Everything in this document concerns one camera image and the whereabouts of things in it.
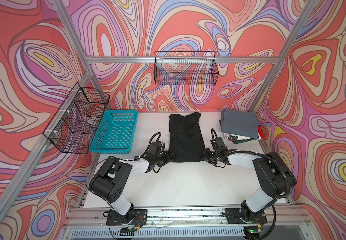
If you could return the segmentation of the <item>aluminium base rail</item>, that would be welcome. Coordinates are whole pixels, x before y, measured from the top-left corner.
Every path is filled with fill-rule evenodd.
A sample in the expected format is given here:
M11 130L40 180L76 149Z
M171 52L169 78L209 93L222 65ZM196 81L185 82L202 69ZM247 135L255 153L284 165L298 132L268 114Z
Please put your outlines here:
M302 207L278 204L265 210L266 224L228 224L221 212L237 206L140 207L147 209L147 223L131 231L107 226L108 208L69 211L59 240L317 240L312 221Z

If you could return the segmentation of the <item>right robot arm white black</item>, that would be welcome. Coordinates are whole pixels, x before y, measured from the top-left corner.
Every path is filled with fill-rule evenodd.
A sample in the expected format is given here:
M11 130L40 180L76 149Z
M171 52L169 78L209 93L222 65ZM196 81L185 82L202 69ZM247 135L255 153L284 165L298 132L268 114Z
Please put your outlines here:
M236 214L226 214L228 218L235 218L244 223L255 221L265 209L272 207L279 199L286 199L291 189L297 184L297 179L285 162L275 152L260 154L252 151L228 149L223 139L211 129L211 145L206 148L203 159L219 168L224 166L238 166L255 171L259 187L246 200Z

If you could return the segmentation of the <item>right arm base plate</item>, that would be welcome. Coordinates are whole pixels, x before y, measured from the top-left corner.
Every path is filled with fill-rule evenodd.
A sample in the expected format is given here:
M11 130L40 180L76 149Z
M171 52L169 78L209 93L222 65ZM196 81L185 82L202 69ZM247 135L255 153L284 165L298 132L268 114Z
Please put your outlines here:
M226 208L221 214L227 218L228 224L262 225L268 222L263 210L252 213L247 208Z

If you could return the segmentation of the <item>white folded t shirt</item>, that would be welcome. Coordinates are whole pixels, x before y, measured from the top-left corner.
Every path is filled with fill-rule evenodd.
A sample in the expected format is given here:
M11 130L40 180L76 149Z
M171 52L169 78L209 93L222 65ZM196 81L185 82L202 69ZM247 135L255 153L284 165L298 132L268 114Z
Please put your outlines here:
M234 135L234 134L229 134L229 133L224 133L224 137L225 139L229 140L229 141L233 141L234 139L249 139L251 137L246 137L246 136L240 136L240 135Z

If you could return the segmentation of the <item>teal plastic basket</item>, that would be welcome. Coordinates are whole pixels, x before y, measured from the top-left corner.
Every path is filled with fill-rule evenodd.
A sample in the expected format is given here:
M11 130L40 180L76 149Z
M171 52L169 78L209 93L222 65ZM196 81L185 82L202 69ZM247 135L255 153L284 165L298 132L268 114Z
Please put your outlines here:
M105 111L90 151L100 154L129 154L138 115L135 110Z

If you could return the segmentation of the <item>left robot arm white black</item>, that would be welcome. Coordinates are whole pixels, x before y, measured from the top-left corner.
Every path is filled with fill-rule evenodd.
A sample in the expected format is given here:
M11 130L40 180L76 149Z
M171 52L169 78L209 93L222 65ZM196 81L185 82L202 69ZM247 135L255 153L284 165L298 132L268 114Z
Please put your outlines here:
M126 183L131 175L154 172L175 160L176 154L165 149L165 143L160 141L161 133L154 134L146 150L133 159L120 159L110 156L86 183L87 189L104 200L111 209L103 213L107 225L125 226L134 231L146 225L148 210L136 210L124 195Z

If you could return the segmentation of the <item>aluminium frame crossbar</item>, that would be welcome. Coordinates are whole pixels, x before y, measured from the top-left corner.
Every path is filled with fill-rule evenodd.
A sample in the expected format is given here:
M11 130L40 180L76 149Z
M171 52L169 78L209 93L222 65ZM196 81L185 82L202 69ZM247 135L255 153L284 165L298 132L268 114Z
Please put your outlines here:
M191 61L191 60L202 60L210 59L215 60L218 64L229 64L229 63L264 63L264 64L275 64L280 58L279 57L86 57L86 60L90 64L96 63L131 63L131 64L151 64L155 59L178 59L179 61Z

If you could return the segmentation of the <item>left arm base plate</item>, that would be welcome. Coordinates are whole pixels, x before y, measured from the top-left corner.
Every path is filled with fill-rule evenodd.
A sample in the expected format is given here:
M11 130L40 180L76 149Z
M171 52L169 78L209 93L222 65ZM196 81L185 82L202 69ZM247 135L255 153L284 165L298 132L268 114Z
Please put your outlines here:
M143 226L147 223L147 209L130 209L125 215L120 215L114 210L103 213L107 218L107 226Z

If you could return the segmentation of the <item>black t shirt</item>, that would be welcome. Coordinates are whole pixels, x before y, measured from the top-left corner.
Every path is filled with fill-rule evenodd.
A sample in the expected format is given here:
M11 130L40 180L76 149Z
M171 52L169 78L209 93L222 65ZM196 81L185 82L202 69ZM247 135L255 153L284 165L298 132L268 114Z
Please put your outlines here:
M169 116L170 151L175 154L175 163L198 163L203 160L204 139L199 125L198 112L182 116Z

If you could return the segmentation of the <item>red folded t shirt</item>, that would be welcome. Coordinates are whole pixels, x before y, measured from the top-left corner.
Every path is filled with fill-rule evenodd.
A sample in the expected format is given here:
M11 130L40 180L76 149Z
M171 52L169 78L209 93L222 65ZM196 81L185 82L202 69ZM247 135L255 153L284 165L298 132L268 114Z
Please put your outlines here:
M265 133L263 132L263 130L260 126L258 126L258 134L259 134L259 139L265 138Z

